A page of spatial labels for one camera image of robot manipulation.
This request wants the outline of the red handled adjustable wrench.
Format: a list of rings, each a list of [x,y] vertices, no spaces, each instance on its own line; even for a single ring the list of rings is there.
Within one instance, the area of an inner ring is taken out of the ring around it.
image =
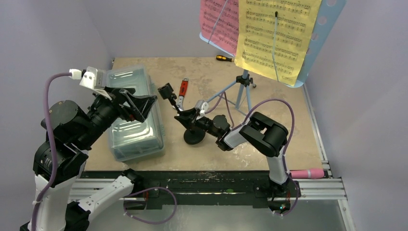
[[[178,94],[178,99],[177,99],[177,102],[176,102],[176,108],[178,108],[181,111],[184,110],[183,109],[183,100],[184,100],[184,97],[185,97],[186,92],[187,92],[188,82],[189,82],[189,79],[187,77],[183,78],[183,80],[181,82],[179,94]]]

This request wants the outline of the black microphone stand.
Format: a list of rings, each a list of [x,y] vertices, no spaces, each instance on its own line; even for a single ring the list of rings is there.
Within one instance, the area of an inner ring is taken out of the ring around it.
[[[158,92],[164,100],[169,100],[170,104],[175,108],[177,113],[181,111],[178,108],[176,108],[177,96],[169,83],[166,83],[162,87],[159,87]],[[188,130],[188,128],[185,129],[186,130],[184,132],[183,138],[184,141],[189,145],[198,144],[205,137],[205,132],[202,130]]]

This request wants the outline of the pink sheet music page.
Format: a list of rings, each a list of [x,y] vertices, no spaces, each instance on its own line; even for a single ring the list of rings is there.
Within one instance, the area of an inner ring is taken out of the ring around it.
[[[236,55],[239,36],[237,0],[200,1],[200,38],[231,55]]]

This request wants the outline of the yellow sheet music page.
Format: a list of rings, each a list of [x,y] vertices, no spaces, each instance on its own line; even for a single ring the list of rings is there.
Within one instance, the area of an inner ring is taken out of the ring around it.
[[[293,87],[306,58],[319,0],[241,0],[235,65]]]

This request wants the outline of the blue perforated music stand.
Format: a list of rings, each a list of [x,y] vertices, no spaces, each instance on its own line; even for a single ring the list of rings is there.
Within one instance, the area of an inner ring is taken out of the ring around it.
[[[203,0],[200,38],[256,73],[303,86],[344,0]]]

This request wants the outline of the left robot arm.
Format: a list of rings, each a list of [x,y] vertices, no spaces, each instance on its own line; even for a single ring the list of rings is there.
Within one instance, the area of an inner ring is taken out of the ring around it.
[[[33,214],[20,230],[85,231],[119,198],[142,194],[145,188],[142,176],[127,169],[108,187],[78,202],[69,201],[72,186],[94,142],[118,118],[144,122],[157,100],[155,95],[136,96],[130,88],[106,91],[107,96],[95,96],[88,112],[71,100],[46,107],[49,117],[41,125],[47,138],[37,149],[33,163],[36,182]]]

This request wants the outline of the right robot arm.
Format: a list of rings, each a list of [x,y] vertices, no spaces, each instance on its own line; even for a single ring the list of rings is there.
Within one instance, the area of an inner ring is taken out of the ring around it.
[[[289,189],[289,174],[283,161],[283,149],[288,143],[287,128],[275,120],[254,112],[247,123],[232,129],[225,115],[210,119],[200,115],[196,108],[180,111],[174,117],[186,130],[187,144],[200,143],[206,134],[216,138],[223,151],[231,151],[240,144],[249,143],[267,158],[269,187],[274,195],[281,196]]]

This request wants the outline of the clear plastic storage box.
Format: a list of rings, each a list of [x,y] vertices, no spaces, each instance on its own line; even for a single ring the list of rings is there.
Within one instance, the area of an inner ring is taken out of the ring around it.
[[[141,64],[110,70],[106,74],[108,87],[134,88],[136,96],[156,94],[155,85]],[[117,119],[108,128],[107,136],[111,153],[118,162],[159,154],[165,146],[159,103],[154,104],[143,123]]]

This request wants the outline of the black yellow screwdriver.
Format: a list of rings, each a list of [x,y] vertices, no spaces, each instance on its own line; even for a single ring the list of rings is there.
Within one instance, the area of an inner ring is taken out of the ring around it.
[[[234,58],[226,57],[226,56],[223,56],[223,55],[217,55],[216,60],[222,61],[222,62],[234,62]]]

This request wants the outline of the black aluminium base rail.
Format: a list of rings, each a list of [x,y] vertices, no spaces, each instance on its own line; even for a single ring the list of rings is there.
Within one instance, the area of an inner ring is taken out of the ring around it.
[[[148,192],[127,196],[123,200],[147,209],[173,205],[170,190],[178,205],[245,205],[252,208],[280,209],[283,204],[302,200],[344,200],[341,179],[299,179],[290,182],[289,193],[273,192],[267,171],[139,171],[140,189]]]

